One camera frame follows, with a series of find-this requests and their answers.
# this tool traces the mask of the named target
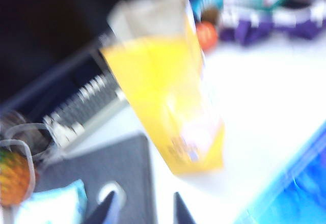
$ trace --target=dark background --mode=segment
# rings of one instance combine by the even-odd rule
[[[40,120],[100,73],[85,55],[82,65],[44,81],[58,65],[60,72],[69,67],[63,64],[67,57],[108,29],[106,16],[117,1],[0,0],[0,113],[14,108]],[[31,92],[42,83],[43,89]]]

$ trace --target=table surface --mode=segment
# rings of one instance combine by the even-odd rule
[[[159,224],[173,223],[175,191],[197,224],[228,224],[269,185],[325,120],[325,40],[325,33],[314,41],[274,35],[250,47],[223,43],[206,55],[203,77],[226,125],[224,167],[176,177],[151,143]],[[139,132],[127,107],[73,154]]]

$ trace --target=blue object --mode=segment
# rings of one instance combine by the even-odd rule
[[[83,224],[118,224],[119,215],[119,198],[112,191]]]
[[[325,220],[326,123],[236,223],[322,224]]]
[[[178,192],[174,193],[174,224],[196,224]]]

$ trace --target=yellow juice carton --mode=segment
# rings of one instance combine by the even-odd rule
[[[222,166],[224,126],[201,89],[202,52],[187,0],[130,0],[102,49],[127,100],[174,174]]]

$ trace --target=gray mat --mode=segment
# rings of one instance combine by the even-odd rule
[[[117,181],[127,194],[119,223],[155,223],[148,141],[144,135],[49,166],[40,175],[35,191],[64,187],[78,179],[83,180],[88,197],[86,217],[98,206],[96,198],[101,187]]]

